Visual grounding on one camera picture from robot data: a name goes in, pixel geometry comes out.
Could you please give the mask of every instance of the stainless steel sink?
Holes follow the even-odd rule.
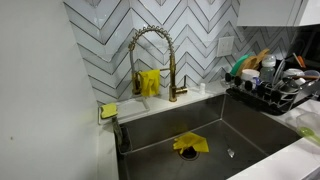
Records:
[[[228,95],[121,127],[127,139],[118,147],[121,180],[227,179],[299,139],[294,131]],[[188,159],[174,151],[174,138],[188,131],[205,137],[210,152]],[[233,158],[228,149],[235,153]]]

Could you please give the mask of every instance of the white countertop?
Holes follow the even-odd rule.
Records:
[[[175,103],[169,102],[168,95],[150,97],[146,99],[146,102],[150,107],[148,112],[128,116],[124,115],[125,108],[119,108],[118,119],[120,123],[125,123],[141,117],[201,101],[209,97],[214,97],[223,94],[224,92],[225,88],[221,86],[219,81],[216,81],[206,85],[205,95],[199,94],[197,87],[189,88],[187,94],[178,95],[178,100]],[[294,129],[295,121],[293,120],[295,120],[298,115],[308,111],[320,114],[320,108],[317,109],[317,106],[319,107],[319,105],[319,102],[309,100],[282,116],[268,116]],[[98,166],[99,179],[118,179],[115,141],[110,123],[107,123],[99,133]],[[318,167],[320,167],[320,147],[312,144],[308,140],[300,139],[253,166],[232,176],[230,179],[302,179]]]

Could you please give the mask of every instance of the white tile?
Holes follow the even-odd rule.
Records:
[[[182,44],[175,49],[175,59],[176,59],[176,61],[181,59],[185,55],[185,53],[188,51],[188,43],[189,42],[190,41],[188,41],[188,39],[185,39],[182,42]]]
[[[185,26],[183,30],[181,30],[178,36],[176,37],[173,37],[172,34],[170,34],[170,37],[172,38],[174,46],[179,46],[184,41],[185,38],[189,37],[188,29],[189,29],[188,26]]]
[[[117,98],[116,89],[96,80],[95,78],[89,77],[89,80],[92,87],[94,87],[95,89],[106,92],[108,95],[112,96],[113,98]]]
[[[164,64],[164,55],[159,51],[158,48],[150,48],[145,49],[145,46],[140,46],[140,44],[136,44],[136,48],[134,51],[134,59],[141,59],[143,61],[148,61],[149,57],[152,57],[154,63]]]
[[[90,35],[79,29],[77,26],[72,25],[71,27],[73,29],[74,35],[76,37],[76,40],[79,44],[86,47],[90,51],[94,52],[97,55],[104,55],[106,54],[106,51],[104,49],[104,46],[94,38],[92,38]]]
[[[161,23],[150,13],[139,0],[130,0],[133,27],[141,29],[149,25],[161,26]]]
[[[175,40],[180,32],[185,28],[188,24],[188,9],[183,11],[179,19],[175,22],[172,28],[169,30],[170,36]]]
[[[65,2],[79,12],[83,17],[88,19],[88,21],[101,28],[112,13],[113,9],[119,3],[119,0],[101,0],[100,4],[96,8],[92,7],[86,1],[65,0]]]
[[[140,50],[139,49],[137,49],[137,51],[139,52],[137,53],[138,54],[137,59],[141,59],[146,65],[148,65],[152,69],[164,68],[164,65],[161,63],[161,61],[159,61],[159,59],[156,59],[148,51],[144,49],[140,49]]]
[[[93,93],[96,96],[97,100],[102,103],[108,104],[111,102],[117,102],[117,99],[115,99],[111,96],[108,96],[107,94],[105,94],[99,90],[93,89]]]
[[[188,7],[190,8],[191,12],[195,15],[195,17],[197,17],[198,21],[202,24],[203,28],[208,32],[209,31],[208,18],[206,17],[206,15],[204,14],[200,6],[197,4],[197,2],[195,0],[188,0]]]
[[[232,8],[229,8],[224,16],[217,22],[214,28],[208,35],[208,41],[214,40],[219,34],[220,30],[228,23],[231,22],[232,26],[236,27],[237,16]]]
[[[90,76],[98,79],[99,81],[109,85],[112,88],[116,88],[116,79],[114,76],[108,74],[107,72],[101,70],[100,68],[92,65],[87,61],[83,61]]]
[[[177,6],[179,0],[167,0],[162,6],[154,0],[140,0],[140,2],[161,24],[163,24]]]
[[[132,25],[131,14],[128,13],[105,45],[105,51],[108,54],[114,54],[118,51],[123,41],[125,41],[130,34]]]
[[[202,77],[198,74],[197,71],[193,69],[190,65],[186,64],[187,75],[196,83],[200,84],[202,82]]]
[[[187,63],[193,67],[195,71],[197,71],[202,77],[204,76],[204,69],[200,66],[200,64],[197,62],[196,59],[194,59],[189,54],[186,55],[186,61]]]
[[[129,84],[129,86],[126,87],[125,90],[123,90],[123,93],[119,97],[118,101],[125,101],[128,99],[132,99],[132,83]]]
[[[190,10],[186,10],[187,12],[187,24],[189,27],[198,35],[201,41],[207,41],[208,40],[208,33],[207,31],[203,28],[201,23],[197,20],[197,17],[190,12]]]
[[[123,78],[127,75],[129,70],[131,71],[131,64],[130,57],[128,54],[112,76],[116,86],[120,84],[121,80],[123,80]]]
[[[282,54],[282,51],[278,46],[275,50],[272,51],[272,55],[276,56],[277,59],[283,59],[287,54]]]
[[[83,46],[79,45],[78,47],[79,47],[80,54],[81,54],[83,59],[85,59],[85,60],[91,62],[92,64],[100,67],[101,69],[105,70],[109,74],[111,74],[113,72],[112,71],[112,66],[111,66],[110,63],[106,62],[105,60],[101,59],[97,55],[93,54],[92,52],[90,52],[89,50],[84,48]]]
[[[232,7],[233,9],[235,10],[237,16],[239,15],[239,7],[240,7],[240,4],[239,4],[239,1],[236,0],[236,1],[233,1],[232,0]]]
[[[228,13],[226,13],[228,11],[228,9],[232,9],[232,6],[231,6],[231,0],[227,0],[221,7],[220,9],[218,10],[218,12],[215,14],[215,16],[213,16],[211,19],[210,19],[210,22],[209,22],[209,31],[212,30],[212,28],[214,28],[216,26],[216,24],[220,21],[220,19],[222,19],[222,17],[224,16],[229,16]]]
[[[229,64],[229,62],[227,61],[227,59],[225,57],[221,57],[215,60],[215,64],[212,68],[212,70],[210,71],[210,73],[206,76],[205,81],[209,82],[211,81],[214,76],[220,76],[220,69],[223,68],[225,71],[230,72],[231,71],[231,65]]]
[[[187,6],[188,2],[186,0],[181,0],[175,10],[170,14],[165,23],[162,25],[162,27],[169,31],[181,16],[183,11],[187,8]]]
[[[210,2],[205,0],[196,0],[196,3],[201,8],[207,19],[211,20],[225,1],[226,0],[215,0],[210,4]]]
[[[82,30],[93,36],[95,39],[102,42],[101,35],[99,29],[92,24],[90,21],[85,19],[81,14],[74,11],[68,5],[65,6],[66,11],[68,13],[69,20],[80,27]]]
[[[116,30],[122,19],[126,16],[126,14],[131,14],[129,9],[129,0],[121,0],[118,6],[114,9],[114,12],[109,16],[108,20],[105,22],[104,26],[100,30],[101,38],[104,44],[112,36],[112,34]]]

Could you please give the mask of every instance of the gold faucet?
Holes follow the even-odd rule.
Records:
[[[137,43],[137,40],[141,35],[143,35],[146,32],[154,31],[156,32],[161,38],[166,38],[168,44],[169,44],[169,50],[170,50],[170,65],[169,68],[166,69],[160,69],[160,70],[170,70],[170,86],[169,86],[169,101],[176,102],[177,101],[177,94],[186,93],[187,87],[186,87],[186,76],[184,77],[184,86],[177,88],[176,87],[176,63],[175,63],[175,57],[174,57],[174,51],[172,46],[172,38],[169,36],[169,33],[164,30],[163,28],[160,28],[159,26],[148,26],[144,27],[143,29],[139,29],[138,32],[135,33],[135,36],[133,36],[132,41],[129,44],[129,51],[130,51],[130,62],[131,62],[131,68],[132,68],[132,84],[133,94],[140,94],[141,88],[140,88],[140,82],[139,82],[139,73],[135,71],[134,68],[134,62],[133,62],[133,50],[135,48],[135,44]]]

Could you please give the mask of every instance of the yellow sponge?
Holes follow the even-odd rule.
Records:
[[[115,103],[106,104],[100,107],[101,108],[101,118],[105,119],[111,116],[118,114],[117,105]]]
[[[173,149],[180,149],[180,154],[189,147],[197,152],[209,152],[209,147],[206,138],[196,135],[192,132],[188,132],[176,139],[176,142],[173,144]]]

